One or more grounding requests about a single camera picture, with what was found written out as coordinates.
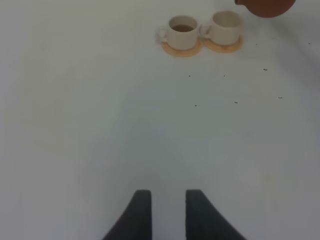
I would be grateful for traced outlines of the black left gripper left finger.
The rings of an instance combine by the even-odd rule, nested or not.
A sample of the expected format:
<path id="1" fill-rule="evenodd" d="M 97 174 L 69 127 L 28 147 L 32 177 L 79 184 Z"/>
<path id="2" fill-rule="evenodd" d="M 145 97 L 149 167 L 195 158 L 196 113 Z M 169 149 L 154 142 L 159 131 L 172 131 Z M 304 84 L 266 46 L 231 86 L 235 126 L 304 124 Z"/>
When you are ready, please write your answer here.
<path id="1" fill-rule="evenodd" d="M 103 240 L 151 240 L 152 193 L 137 190 L 126 209 Z"/>

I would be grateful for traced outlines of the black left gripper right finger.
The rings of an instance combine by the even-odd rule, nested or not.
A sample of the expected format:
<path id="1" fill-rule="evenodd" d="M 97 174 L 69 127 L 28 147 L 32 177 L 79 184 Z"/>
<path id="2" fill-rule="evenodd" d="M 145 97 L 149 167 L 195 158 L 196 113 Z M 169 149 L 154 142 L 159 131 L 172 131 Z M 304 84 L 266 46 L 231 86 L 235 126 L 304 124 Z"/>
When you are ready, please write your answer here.
<path id="1" fill-rule="evenodd" d="M 245 240 L 199 189 L 185 194 L 187 240 Z"/>

